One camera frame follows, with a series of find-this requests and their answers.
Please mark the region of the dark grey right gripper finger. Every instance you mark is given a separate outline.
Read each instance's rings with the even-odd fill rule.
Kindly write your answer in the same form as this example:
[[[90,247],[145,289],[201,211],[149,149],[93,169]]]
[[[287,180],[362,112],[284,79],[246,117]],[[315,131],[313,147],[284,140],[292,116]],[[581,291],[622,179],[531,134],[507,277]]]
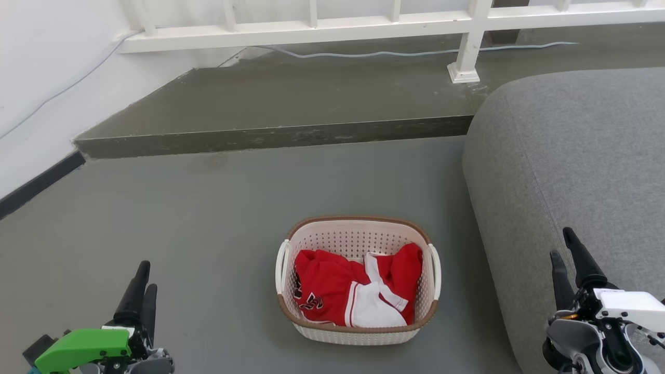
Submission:
[[[557,250],[550,251],[550,260],[556,310],[570,310],[574,304],[575,292],[568,279],[567,266]]]
[[[617,290],[615,284],[610,283],[600,265],[594,260],[587,247],[580,241],[573,228],[564,227],[563,236],[565,246],[570,251],[573,265],[576,270],[575,282],[579,290],[593,292],[596,289]]]

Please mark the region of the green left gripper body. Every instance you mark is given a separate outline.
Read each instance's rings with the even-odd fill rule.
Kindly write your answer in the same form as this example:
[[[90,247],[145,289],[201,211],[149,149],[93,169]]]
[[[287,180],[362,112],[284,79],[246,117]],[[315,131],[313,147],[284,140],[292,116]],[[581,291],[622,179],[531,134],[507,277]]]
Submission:
[[[100,373],[129,373],[150,350],[147,332],[138,327],[77,329],[60,339],[43,335],[34,343],[34,372],[69,373],[92,364]]]

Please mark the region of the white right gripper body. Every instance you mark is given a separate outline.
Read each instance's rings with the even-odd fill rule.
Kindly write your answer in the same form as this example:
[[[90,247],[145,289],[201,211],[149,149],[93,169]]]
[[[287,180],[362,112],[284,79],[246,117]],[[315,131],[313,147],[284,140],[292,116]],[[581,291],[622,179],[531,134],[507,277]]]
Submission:
[[[596,341],[622,346],[635,331],[651,345],[663,346],[663,303],[648,292],[578,290],[573,305],[580,322],[571,334],[576,346]]]

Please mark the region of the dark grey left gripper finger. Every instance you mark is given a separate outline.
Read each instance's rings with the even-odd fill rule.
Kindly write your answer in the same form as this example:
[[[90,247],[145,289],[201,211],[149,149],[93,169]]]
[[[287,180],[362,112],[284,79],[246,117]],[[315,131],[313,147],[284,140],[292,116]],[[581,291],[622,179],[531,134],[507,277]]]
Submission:
[[[142,303],[143,294],[148,286],[151,263],[141,261],[135,276],[130,280],[124,292],[123,298],[113,315],[113,322],[116,325],[136,326],[142,324]]]
[[[149,284],[143,294],[141,321],[150,345],[154,345],[154,336],[156,331],[156,299],[157,284]]]

